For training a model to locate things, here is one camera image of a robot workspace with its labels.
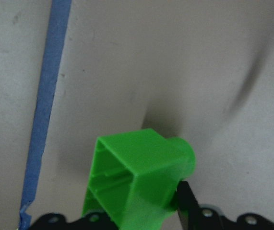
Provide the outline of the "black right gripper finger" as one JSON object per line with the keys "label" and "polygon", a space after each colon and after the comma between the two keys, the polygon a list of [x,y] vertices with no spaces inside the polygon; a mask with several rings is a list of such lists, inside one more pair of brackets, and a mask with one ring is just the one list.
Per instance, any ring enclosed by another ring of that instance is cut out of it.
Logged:
{"label": "black right gripper finger", "polygon": [[197,229],[200,207],[187,181],[177,186],[178,216],[183,230]]}

